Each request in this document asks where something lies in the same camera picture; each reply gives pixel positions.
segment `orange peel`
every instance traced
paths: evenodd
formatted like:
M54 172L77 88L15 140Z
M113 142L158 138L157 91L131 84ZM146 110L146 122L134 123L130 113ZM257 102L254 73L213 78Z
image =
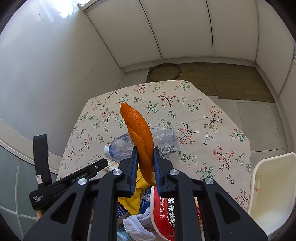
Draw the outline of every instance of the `orange peel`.
M153 167L153 137L143 116L127 103L121 103L120 114L131 140L138 149L139 169L146 182L155 186Z

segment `triangular cutout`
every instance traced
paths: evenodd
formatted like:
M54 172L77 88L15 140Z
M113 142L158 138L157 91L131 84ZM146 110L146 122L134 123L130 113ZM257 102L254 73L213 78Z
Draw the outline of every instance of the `triangular cutout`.
M68 217L70 215L73 203L76 198L76 193L73 193L59 208L58 210L51 216L53 221L59 222L61 224L66 224L68 221Z
M239 213L230 205L229 202L227 202L227 200L225 200L225 198L220 193L216 193L216 198L226 224L240 220L241 217Z

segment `brown mat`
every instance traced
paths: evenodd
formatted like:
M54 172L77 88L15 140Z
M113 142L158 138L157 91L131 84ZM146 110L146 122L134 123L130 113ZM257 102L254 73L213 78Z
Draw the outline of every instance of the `brown mat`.
M207 63L177 64L181 75L177 80L186 80L207 96L216 96L217 91ZM150 78L154 81L164 81L178 74L174 66L160 66L152 71Z
M208 63L219 99L273 102L274 99L255 67Z
M181 75L207 96L219 99L253 100L273 102L274 99L255 67L236 64L187 63L177 64ZM152 71L154 81L170 79L178 73L174 66L161 66Z

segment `bottle cap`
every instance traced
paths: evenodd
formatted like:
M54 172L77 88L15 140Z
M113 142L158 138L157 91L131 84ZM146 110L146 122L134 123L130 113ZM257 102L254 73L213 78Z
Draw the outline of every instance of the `bottle cap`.
M110 155L110 152L109 152L109 147L110 147L110 145L107 145L107 146L104 147L104 155L107 158L112 158L112 156Z

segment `tablecloth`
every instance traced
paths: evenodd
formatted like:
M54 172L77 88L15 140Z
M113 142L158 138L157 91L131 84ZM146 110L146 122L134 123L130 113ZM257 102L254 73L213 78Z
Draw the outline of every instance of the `tablecloth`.
M250 143L210 98L187 81L145 83L90 99L65 149L58 179L104 157L103 148L124 133L121 103L137 109L151 128L173 127L180 150L169 159L190 178L212 177L246 209L250 195ZM109 165L97 178L115 169Z

